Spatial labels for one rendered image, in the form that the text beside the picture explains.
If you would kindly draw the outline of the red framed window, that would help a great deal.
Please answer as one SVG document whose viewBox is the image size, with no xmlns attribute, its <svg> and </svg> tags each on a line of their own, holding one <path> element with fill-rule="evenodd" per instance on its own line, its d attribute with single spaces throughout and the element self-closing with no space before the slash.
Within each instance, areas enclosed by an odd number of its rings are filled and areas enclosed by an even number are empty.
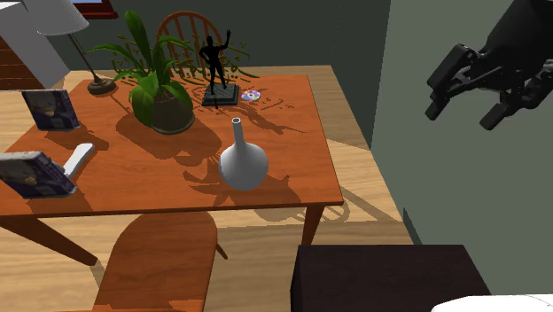
<svg viewBox="0 0 553 312">
<path fill-rule="evenodd" d="M 114 20 L 119 17 L 110 0 L 70 0 L 86 20 Z"/>
</svg>

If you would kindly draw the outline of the blue picture book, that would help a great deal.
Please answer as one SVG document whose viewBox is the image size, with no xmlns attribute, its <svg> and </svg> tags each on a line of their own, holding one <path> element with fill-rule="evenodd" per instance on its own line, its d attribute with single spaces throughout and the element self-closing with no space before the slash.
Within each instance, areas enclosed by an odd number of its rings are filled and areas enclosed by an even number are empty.
<svg viewBox="0 0 553 312">
<path fill-rule="evenodd" d="M 39 130 L 71 131 L 81 126 L 67 90 L 23 90 L 21 95 Z"/>
<path fill-rule="evenodd" d="M 24 199 L 66 197 L 77 186 L 43 152 L 0 153 L 0 180 Z"/>
</svg>

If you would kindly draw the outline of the orange wooden table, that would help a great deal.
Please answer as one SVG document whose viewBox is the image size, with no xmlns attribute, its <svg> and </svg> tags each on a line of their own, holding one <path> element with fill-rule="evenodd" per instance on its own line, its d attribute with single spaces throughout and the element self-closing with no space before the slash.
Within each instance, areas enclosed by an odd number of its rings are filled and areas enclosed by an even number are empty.
<svg viewBox="0 0 553 312">
<path fill-rule="evenodd" d="M 28 200 L 0 182 L 0 228 L 93 265 L 93 254 L 45 219 L 303 207 L 302 241 L 311 243 L 323 209 L 341 205 L 343 196 L 309 80 L 302 74 L 263 75 L 239 86 L 258 90 L 260 99 L 204 107 L 203 88 L 190 87 L 196 101 L 193 125 L 177 135 L 162 135 L 129 110 L 127 84 L 102 97 L 77 84 L 70 97 L 79 129 L 49 133 L 32 128 L 12 146 L 15 152 L 42 151 L 63 162 L 78 144 L 96 144 L 76 173 L 76 193 Z M 245 140 L 262 148 L 269 160 L 263 182 L 250 191 L 231 189 L 218 171 L 221 152 L 234 140 L 234 118 L 242 121 Z"/>
</svg>

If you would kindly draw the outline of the black human figure statue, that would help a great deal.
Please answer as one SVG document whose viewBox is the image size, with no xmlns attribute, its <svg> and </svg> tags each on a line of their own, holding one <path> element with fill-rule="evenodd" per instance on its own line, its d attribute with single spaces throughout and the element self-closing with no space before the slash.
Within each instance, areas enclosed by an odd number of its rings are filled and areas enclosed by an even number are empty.
<svg viewBox="0 0 553 312">
<path fill-rule="evenodd" d="M 206 38 L 207 46 L 200 49 L 199 56 L 208 64 L 210 73 L 209 86 L 206 88 L 202 106 L 218 108 L 222 105 L 237 105 L 239 87 L 230 83 L 225 77 L 219 54 L 228 48 L 231 31 L 226 31 L 226 41 L 223 45 L 215 45 L 212 36 Z"/>
</svg>

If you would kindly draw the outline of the orange wooden spindle-back chair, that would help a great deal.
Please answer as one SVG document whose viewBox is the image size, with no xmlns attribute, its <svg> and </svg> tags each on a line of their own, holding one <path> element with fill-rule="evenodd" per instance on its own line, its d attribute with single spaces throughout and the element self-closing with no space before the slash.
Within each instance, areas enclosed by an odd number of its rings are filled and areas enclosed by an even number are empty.
<svg viewBox="0 0 553 312">
<path fill-rule="evenodd" d="M 178 74 L 193 81 L 209 81 L 209 65 L 199 56 L 199 50 L 206 45 L 206 38 L 211 36 L 214 44 L 223 44 L 224 39 L 214 24 L 204 15 L 192 11 L 178 11 L 169 14 L 159 25 L 156 36 L 172 35 L 186 42 L 191 49 L 187 50 L 175 43 L 168 43 L 164 53 L 175 63 L 171 66 L 171 76 Z"/>
</svg>

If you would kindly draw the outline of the white remote control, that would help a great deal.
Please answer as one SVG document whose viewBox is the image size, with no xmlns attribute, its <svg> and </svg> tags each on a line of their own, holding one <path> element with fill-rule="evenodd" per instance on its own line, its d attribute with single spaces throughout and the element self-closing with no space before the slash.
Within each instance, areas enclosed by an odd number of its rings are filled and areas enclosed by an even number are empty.
<svg viewBox="0 0 553 312">
<path fill-rule="evenodd" d="M 68 179 L 72 179 L 74 174 L 79 169 L 81 164 L 87 159 L 87 157 L 95 150 L 95 146 L 92 143 L 78 144 L 72 155 L 63 165 L 65 175 Z"/>
</svg>

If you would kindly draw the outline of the orange wooden solid-back chair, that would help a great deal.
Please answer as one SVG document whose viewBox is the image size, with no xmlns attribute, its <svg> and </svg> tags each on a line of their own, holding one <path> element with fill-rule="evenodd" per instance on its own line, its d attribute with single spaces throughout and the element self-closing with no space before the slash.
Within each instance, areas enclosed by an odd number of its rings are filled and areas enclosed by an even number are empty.
<svg viewBox="0 0 553 312">
<path fill-rule="evenodd" d="M 142 214 L 116 240 L 94 305 L 61 312 L 204 312 L 214 256 L 208 212 Z"/>
</svg>

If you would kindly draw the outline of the green potted plant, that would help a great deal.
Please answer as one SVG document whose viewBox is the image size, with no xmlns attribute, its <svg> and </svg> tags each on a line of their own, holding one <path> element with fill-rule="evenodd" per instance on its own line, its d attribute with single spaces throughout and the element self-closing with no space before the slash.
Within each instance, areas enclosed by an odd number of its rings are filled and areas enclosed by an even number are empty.
<svg viewBox="0 0 553 312">
<path fill-rule="evenodd" d="M 184 41 L 172 35 L 156 36 L 154 41 L 148 39 L 144 23 L 139 15 L 127 10 L 124 19 L 132 39 L 121 46 L 115 43 L 102 43 L 92 48 L 93 51 L 110 51 L 119 54 L 129 63 L 129 68 L 118 68 L 113 78 L 131 80 L 132 90 L 129 92 L 129 103 L 138 121 L 164 135 L 175 135 L 187 130 L 196 120 L 194 103 L 185 83 L 201 86 L 205 89 L 209 81 L 193 81 L 179 74 L 172 77 L 171 66 L 175 63 L 164 53 L 168 43 L 175 43 L 187 50 L 191 47 Z M 237 66 L 240 57 L 230 60 L 223 50 L 219 54 L 225 77 L 230 83 L 236 84 L 237 73 L 241 79 L 252 77 Z"/>
</svg>

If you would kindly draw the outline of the white long-necked vase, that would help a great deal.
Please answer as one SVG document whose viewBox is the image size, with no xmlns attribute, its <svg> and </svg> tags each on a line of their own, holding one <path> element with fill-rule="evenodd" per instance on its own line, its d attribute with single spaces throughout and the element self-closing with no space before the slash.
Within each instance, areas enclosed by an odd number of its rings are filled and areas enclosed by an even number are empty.
<svg viewBox="0 0 553 312">
<path fill-rule="evenodd" d="M 219 159 L 222 180 L 232 189 L 250 191 L 259 186 L 269 170 L 266 153 L 256 144 L 246 142 L 241 119 L 231 120 L 234 143 L 226 148 Z"/>
</svg>

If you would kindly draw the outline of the grey shade table lamp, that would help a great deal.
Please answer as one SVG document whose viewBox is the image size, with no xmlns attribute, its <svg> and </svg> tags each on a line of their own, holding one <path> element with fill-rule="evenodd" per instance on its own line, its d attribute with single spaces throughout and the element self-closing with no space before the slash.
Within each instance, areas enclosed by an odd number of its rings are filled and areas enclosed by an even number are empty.
<svg viewBox="0 0 553 312">
<path fill-rule="evenodd" d="M 82 31 L 90 24 L 70 0 L 23 0 L 23 3 L 32 16 L 39 34 L 66 35 L 70 39 L 94 77 L 87 87 L 91 95 L 104 95 L 116 89 L 112 79 L 97 76 L 76 40 L 74 33 Z"/>
</svg>

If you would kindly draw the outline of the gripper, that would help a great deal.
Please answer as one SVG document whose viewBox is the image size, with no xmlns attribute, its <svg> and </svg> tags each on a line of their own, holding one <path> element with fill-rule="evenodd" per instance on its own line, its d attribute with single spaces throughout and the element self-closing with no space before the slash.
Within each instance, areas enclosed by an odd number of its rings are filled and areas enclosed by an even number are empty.
<svg viewBox="0 0 553 312">
<path fill-rule="evenodd" d="M 432 102 L 425 115 L 435 121 L 451 98 L 502 75 L 495 90 L 499 102 L 479 121 L 493 130 L 518 110 L 538 107 L 553 91 L 553 61 L 547 59 L 553 59 L 553 0 L 513 0 L 479 52 L 459 43 L 434 70 L 426 82 Z M 515 71 L 504 74 L 505 68 Z"/>
</svg>

